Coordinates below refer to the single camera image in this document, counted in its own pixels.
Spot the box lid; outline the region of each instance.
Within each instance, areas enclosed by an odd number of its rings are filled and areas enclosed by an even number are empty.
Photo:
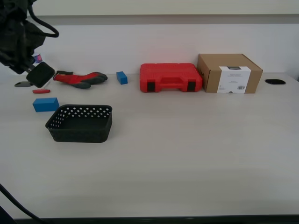
[[[262,71],[243,54],[200,54],[210,70],[221,71],[219,66],[247,66],[252,71]]]

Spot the blue cube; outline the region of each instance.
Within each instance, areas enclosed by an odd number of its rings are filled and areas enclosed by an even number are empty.
[[[38,98],[33,102],[36,112],[56,111],[59,107],[57,98]]]
[[[116,76],[121,85],[128,84],[128,77],[123,71],[117,72]]]

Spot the red case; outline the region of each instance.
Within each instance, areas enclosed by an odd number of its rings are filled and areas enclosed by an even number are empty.
[[[178,88],[183,92],[198,92],[202,78],[194,64],[143,64],[140,68],[140,90],[160,92],[163,88]]]

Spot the perforated basket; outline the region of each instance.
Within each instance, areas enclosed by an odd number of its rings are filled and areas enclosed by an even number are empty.
[[[107,105],[63,105],[46,124],[55,141],[101,143],[112,125],[112,107]]]

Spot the glove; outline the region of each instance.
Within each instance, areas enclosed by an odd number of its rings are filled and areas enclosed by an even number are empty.
[[[57,71],[55,81],[66,83],[80,89],[89,89],[91,85],[105,82],[108,78],[100,72],[92,72],[85,76],[74,75],[73,72]]]

